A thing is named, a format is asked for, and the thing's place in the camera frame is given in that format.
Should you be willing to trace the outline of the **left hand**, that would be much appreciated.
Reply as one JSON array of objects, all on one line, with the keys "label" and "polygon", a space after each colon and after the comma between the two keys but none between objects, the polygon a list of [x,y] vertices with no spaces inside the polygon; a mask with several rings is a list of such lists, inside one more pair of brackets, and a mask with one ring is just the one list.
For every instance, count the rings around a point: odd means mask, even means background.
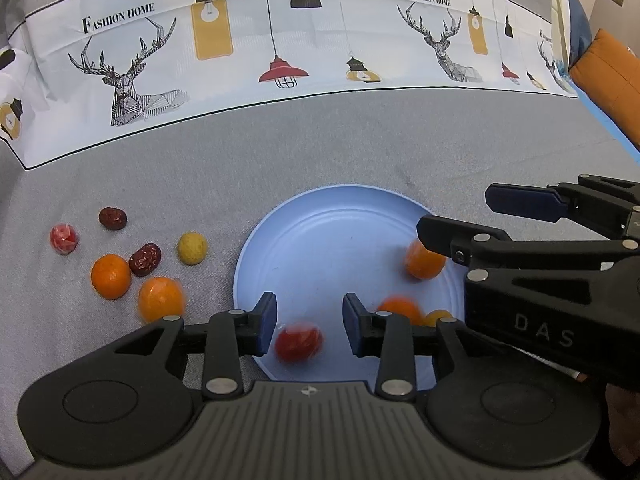
[{"label": "left hand", "polygon": [[608,442],[615,456],[625,465],[634,464],[640,455],[640,400],[638,393],[607,385]]}]

